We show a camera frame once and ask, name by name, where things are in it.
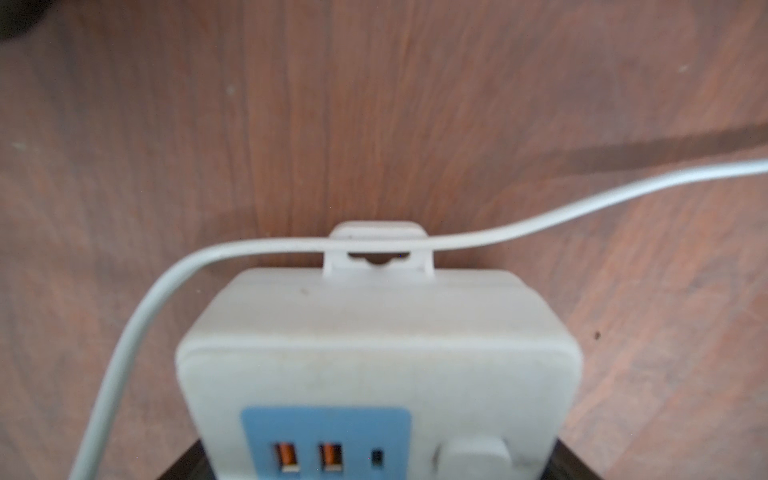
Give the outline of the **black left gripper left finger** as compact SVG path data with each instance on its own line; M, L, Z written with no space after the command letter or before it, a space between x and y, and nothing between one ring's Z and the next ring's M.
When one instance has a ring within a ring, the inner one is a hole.
M207 455L200 440L193 443L158 480L205 480Z

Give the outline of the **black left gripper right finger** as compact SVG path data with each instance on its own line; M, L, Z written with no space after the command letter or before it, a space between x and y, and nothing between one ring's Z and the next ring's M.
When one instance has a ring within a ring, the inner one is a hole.
M602 480L602 477L558 439L545 467L545 480Z

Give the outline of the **white multicolour power strip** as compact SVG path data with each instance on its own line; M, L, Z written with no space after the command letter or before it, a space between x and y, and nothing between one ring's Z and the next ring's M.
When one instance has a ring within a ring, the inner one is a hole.
M429 250L246 270L175 355L220 479L536 479L582 364L517 276Z

